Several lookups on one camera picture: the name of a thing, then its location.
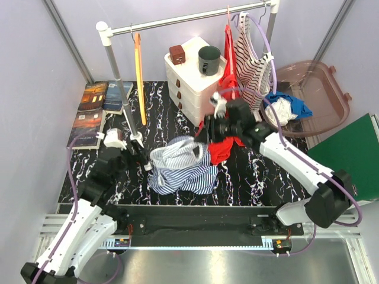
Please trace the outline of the blue striped tank top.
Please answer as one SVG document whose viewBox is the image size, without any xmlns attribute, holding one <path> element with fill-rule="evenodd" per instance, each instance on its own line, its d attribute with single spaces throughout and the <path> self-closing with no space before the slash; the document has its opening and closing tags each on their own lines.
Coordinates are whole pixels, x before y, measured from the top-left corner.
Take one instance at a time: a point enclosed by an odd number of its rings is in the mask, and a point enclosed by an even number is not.
<svg viewBox="0 0 379 284">
<path fill-rule="evenodd" d="M 218 168 L 211 165 L 208 145 L 183 135 L 165 147 L 150 152 L 152 175 L 148 185 L 160 195 L 189 191 L 197 195 L 211 194 Z"/>
</svg>

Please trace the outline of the orange clothes hanger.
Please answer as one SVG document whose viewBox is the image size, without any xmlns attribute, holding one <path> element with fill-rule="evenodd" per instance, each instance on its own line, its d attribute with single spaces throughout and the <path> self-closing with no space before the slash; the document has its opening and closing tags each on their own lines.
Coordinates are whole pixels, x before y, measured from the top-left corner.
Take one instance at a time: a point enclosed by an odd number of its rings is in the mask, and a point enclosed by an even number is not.
<svg viewBox="0 0 379 284">
<path fill-rule="evenodd" d="M 141 55 L 141 38 L 139 33 L 135 33 L 134 39 L 134 60 L 136 68 L 137 93 L 139 99 L 140 117 L 143 125 L 147 124 L 145 107 L 144 107 L 144 87 Z"/>
</svg>

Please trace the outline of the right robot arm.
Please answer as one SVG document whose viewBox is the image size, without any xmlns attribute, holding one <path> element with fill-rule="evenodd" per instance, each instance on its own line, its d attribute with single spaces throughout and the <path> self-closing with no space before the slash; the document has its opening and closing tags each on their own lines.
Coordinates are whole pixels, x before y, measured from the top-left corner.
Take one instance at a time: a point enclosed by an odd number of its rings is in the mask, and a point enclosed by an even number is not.
<svg viewBox="0 0 379 284">
<path fill-rule="evenodd" d="M 304 222 L 329 228 L 333 223 L 340 224 L 338 218 L 351 206 L 359 207 L 346 171 L 321 165 L 287 141 L 280 128 L 275 130 L 265 121 L 257 122 L 243 99 L 227 101 L 215 93 L 210 104 L 215 107 L 214 113 L 204 117 L 197 142 L 211 144 L 237 137 L 243 145 L 285 169 L 310 195 L 276 207 L 259 225 L 261 231 L 280 235 L 291 225 Z"/>
</svg>

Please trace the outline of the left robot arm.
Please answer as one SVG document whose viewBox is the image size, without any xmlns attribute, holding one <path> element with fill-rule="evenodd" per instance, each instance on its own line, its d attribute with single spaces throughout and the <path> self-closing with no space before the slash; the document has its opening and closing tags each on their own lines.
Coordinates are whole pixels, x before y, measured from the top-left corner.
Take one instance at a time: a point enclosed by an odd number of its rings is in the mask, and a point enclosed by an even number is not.
<svg viewBox="0 0 379 284">
<path fill-rule="evenodd" d="M 26 263 L 26 283 L 76 283 L 100 245 L 128 227 L 128 213 L 109 203 L 111 190 L 126 170 L 145 166 L 146 150 L 136 140 L 123 148 L 104 147 L 94 167 L 76 191 L 77 199 L 61 229 L 36 262 Z"/>
</svg>

